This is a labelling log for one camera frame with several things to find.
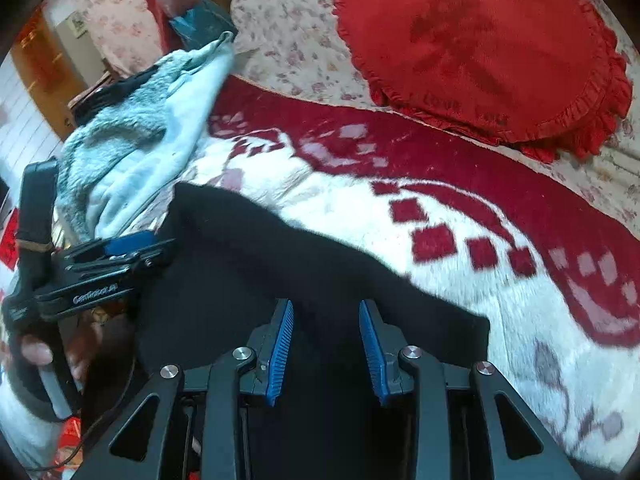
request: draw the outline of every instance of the light blue towel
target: light blue towel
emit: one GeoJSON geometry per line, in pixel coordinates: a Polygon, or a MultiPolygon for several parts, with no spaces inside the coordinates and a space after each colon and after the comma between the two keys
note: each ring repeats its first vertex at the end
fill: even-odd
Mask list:
{"type": "Polygon", "coordinates": [[[66,140],[57,207],[78,241],[121,234],[186,167],[232,69],[231,39],[163,57],[147,83],[66,140]]]}

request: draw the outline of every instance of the ruffled edge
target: ruffled edge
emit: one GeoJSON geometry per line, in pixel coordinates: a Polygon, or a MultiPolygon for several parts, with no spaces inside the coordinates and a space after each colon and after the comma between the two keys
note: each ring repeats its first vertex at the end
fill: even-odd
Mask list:
{"type": "MultiPolygon", "coordinates": [[[[391,106],[398,112],[420,119],[435,128],[450,130],[494,146],[511,146],[541,162],[550,163],[558,158],[558,149],[568,150],[582,159],[600,153],[600,147],[616,129],[617,116],[624,118],[628,114],[632,85],[626,77],[626,61],[616,51],[618,38],[615,32],[607,27],[590,0],[576,0],[576,3],[582,10],[596,44],[593,70],[582,93],[562,113],[526,131],[489,132],[456,121],[455,118],[413,108],[403,102],[398,92],[377,77],[363,58],[353,52],[351,58],[354,66],[369,83],[371,99],[379,106],[391,106]]],[[[337,17],[337,32],[349,46],[350,34],[340,16],[343,9],[343,1],[334,0],[333,14],[337,17]]]]}

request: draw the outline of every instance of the wooden door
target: wooden door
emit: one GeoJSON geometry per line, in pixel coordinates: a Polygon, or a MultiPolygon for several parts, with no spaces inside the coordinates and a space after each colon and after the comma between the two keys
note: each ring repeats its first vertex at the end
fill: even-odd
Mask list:
{"type": "Polygon", "coordinates": [[[27,92],[51,129],[65,140],[74,130],[68,102],[86,85],[74,72],[40,8],[18,34],[11,55],[27,92]]]}

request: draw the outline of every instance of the red fabric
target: red fabric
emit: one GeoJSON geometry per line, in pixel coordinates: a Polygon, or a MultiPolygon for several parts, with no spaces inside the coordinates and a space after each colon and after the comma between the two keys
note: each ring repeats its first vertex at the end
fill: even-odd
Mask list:
{"type": "Polygon", "coordinates": [[[15,246],[15,232],[18,230],[18,208],[14,208],[6,223],[0,240],[0,262],[15,270],[18,261],[18,248],[15,246]]]}
{"type": "Polygon", "coordinates": [[[182,48],[182,41],[169,24],[169,19],[164,15],[156,0],[146,0],[146,4],[156,19],[158,32],[160,33],[160,45],[162,52],[168,54],[182,48]]]}
{"type": "Polygon", "coordinates": [[[335,0],[373,100],[552,161],[597,154],[631,104],[589,0],[335,0]]]}
{"type": "MultiPolygon", "coordinates": [[[[613,326],[617,320],[638,320],[640,241],[581,197],[519,162],[397,114],[304,102],[235,77],[228,78],[220,92],[209,131],[214,136],[237,138],[237,149],[231,157],[252,156],[252,147],[242,140],[244,135],[275,143],[278,132],[285,132],[295,155],[316,170],[370,179],[372,193],[389,199],[390,218],[396,222],[413,222],[416,216],[425,214],[410,202],[404,202],[405,190],[433,197],[463,212],[507,243],[514,273],[526,279],[540,270],[536,270],[529,250],[519,247],[505,229],[504,222],[508,220],[541,255],[544,272],[548,272],[564,295],[574,319],[594,341],[629,347],[640,343],[637,322],[624,330],[613,326]],[[354,124],[363,131],[363,136],[355,139],[340,134],[343,126],[354,124]],[[304,150],[310,142],[321,144],[324,150],[304,150]],[[373,146],[373,151],[359,149],[362,143],[373,146]],[[506,218],[498,215],[491,204],[506,218]],[[577,262],[586,253],[593,258],[597,270],[583,276],[577,262]],[[615,261],[613,278],[604,278],[600,272],[601,262],[607,259],[615,261]],[[570,281],[613,318],[590,317],[572,293],[570,281]]],[[[271,149],[282,146],[274,144],[271,149]]],[[[241,188],[241,170],[234,169],[240,172],[235,182],[241,188]]],[[[421,228],[412,231],[414,261],[448,257],[456,250],[451,233],[444,227],[430,236],[421,228]]],[[[476,238],[468,247],[470,264],[477,272],[495,265],[494,252],[486,239],[482,240],[476,238]]],[[[458,246],[457,250],[466,247],[458,246]]]]}

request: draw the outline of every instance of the floral bedsheet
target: floral bedsheet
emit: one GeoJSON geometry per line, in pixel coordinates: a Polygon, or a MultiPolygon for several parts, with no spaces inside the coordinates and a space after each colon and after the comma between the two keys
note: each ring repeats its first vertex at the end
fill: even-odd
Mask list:
{"type": "MultiPolygon", "coordinates": [[[[592,1],[618,36],[618,50],[628,60],[627,75],[633,83],[640,82],[640,55],[631,39],[602,0],[592,1]]],[[[350,51],[336,32],[333,10],[332,0],[233,0],[232,17],[240,31],[236,39],[239,73],[286,95],[380,109],[373,104],[366,81],[354,68],[350,51]]],[[[600,155],[586,162],[563,153],[546,165],[510,148],[479,145],[562,183],[640,238],[638,132],[640,99],[634,92],[628,116],[600,155]]]]}

